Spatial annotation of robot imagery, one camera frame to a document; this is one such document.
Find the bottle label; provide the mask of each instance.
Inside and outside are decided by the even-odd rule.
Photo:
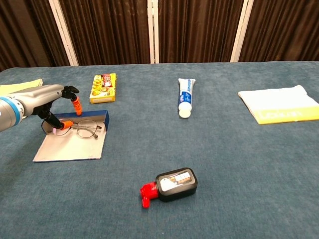
[[[191,94],[187,91],[180,91],[179,103],[188,102],[191,104]]]
[[[165,192],[183,184],[190,183],[191,177],[188,172],[183,172],[169,177],[164,177],[159,182],[161,189]]]

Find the bottle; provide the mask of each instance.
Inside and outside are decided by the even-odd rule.
[[[156,177],[155,182],[145,184],[141,190],[142,206],[148,208],[150,200],[164,202],[192,195],[197,189],[197,178],[190,168],[181,168]]]
[[[190,117],[192,109],[191,98],[193,93],[193,85],[195,79],[182,79],[179,78],[179,100],[178,100],[178,114],[182,118]]]

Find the blue label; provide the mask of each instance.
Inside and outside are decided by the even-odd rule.
[[[179,103],[189,102],[191,104],[191,94],[186,91],[182,91],[179,96]]]

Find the black bottle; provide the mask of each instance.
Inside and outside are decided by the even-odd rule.
[[[162,173],[155,182],[145,184],[141,190],[142,206],[148,208],[150,199],[159,198],[168,202],[192,195],[197,189],[196,176],[190,168],[181,168]]]

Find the white cap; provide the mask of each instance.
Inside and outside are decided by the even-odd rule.
[[[190,110],[180,110],[179,112],[179,116],[182,117],[182,118],[188,118],[190,117]]]

